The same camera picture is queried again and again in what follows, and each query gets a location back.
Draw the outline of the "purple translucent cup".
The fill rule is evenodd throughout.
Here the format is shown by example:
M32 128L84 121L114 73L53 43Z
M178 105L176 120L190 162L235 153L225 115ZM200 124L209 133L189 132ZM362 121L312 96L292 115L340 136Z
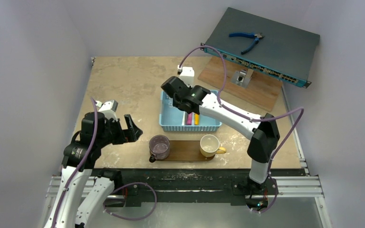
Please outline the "purple translucent cup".
M149 141L149 162L153 163L157 160L164 160L170 154L170 141L164 135L156 135Z

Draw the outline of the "yellow toothbrush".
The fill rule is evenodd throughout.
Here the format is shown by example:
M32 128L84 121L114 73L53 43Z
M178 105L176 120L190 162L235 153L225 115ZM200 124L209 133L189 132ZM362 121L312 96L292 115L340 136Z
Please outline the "yellow toothbrush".
M200 116L198 114L194 114L194 125L199 125Z

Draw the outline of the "yellow mug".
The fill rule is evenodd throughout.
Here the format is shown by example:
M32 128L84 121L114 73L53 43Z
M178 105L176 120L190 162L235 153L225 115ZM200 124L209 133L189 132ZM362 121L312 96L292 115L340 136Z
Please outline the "yellow mug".
M210 158L216 154L225 154L227 150L221 147L220 141L216 136L208 134L200 140L200 152L204 157Z

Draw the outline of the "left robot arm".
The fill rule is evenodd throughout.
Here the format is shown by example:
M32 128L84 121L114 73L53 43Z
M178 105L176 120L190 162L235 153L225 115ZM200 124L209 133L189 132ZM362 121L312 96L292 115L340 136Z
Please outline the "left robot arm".
M109 194L118 194L123 187L120 170L103 168L98 173L94 188L81 202L83 190L90 178L101 150L107 145L136 142L143 134L130 114L124 115L127 129L111 111L106 114L90 112L81 121L71 143L64 149L61 182L48 217L47 228L86 228L90 217Z

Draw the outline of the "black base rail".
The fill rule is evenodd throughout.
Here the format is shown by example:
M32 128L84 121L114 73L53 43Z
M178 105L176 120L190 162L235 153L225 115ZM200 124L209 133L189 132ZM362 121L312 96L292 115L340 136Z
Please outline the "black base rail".
M152 187L158 202L166 203L229 203L264 209L274 195L282 194L284 181L301 178L301 169L274 169L273 180L256 184L249 178L249 169L94 169L92 177L109 178L115 184L115 194L126 198L126 206L139 207L153 202Z

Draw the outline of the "grey network switch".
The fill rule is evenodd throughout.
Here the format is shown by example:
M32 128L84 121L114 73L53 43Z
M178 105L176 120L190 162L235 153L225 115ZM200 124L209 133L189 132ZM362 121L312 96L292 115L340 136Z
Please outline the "grey network switch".
M307 88L320 36L227 8L203 51L273 78Z

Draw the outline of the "brown wooden oval tray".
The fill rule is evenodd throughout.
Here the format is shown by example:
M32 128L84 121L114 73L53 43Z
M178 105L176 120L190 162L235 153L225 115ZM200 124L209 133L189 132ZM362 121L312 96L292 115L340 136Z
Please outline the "brown wooden oval tray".
M154 155L149 157L149 162L208 162L214 158L205 157L200 152L200 141L183 141L183 140L171 140L170 141L170 153L165 159L156 159Z

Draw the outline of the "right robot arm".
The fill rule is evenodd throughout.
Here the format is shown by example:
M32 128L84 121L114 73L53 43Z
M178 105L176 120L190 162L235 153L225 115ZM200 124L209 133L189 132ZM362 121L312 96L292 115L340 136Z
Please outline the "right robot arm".
M218 120L247 138L250 141L247 154L252 159L248 188L253 193L266 188L272 153L280 139L272 115L261 116L242 110L200 85L187 86L176 76L163 82L161 89L173 100L173 107L180 111Z

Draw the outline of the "light wooden board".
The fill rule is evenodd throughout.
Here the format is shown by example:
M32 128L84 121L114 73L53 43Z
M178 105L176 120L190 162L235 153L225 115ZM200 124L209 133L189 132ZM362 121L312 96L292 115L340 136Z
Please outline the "light wooden board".
M227 61L226 69L227 81L223 92L229 93L265 111L272 111L281 92L283 85L281 81L254 71L248 87L243 88L231 83L230 79L235 71L246 68ZM198 79L220 89L224 80L224 70L221 60L218 57L212 57L205 69L199 74Z

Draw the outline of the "metal bracket stand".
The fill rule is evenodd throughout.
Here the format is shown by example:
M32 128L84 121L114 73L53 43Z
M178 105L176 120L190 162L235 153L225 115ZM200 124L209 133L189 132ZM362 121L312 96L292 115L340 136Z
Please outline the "metal bracket stand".
M243 88L247 88L252 78L253 72L254 71L252 69L237 70L231 77L230 82Z

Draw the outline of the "light blue plastic basket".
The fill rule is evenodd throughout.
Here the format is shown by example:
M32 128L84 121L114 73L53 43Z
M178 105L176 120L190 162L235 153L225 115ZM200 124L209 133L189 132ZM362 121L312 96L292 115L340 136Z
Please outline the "light blue plastic basket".
M186 113L172 106L173 99L165 92L160 95L160 114L159 125L165 132L216 132L222 123L208 116L200 115L199 124L193 125L183 124L183 118Z

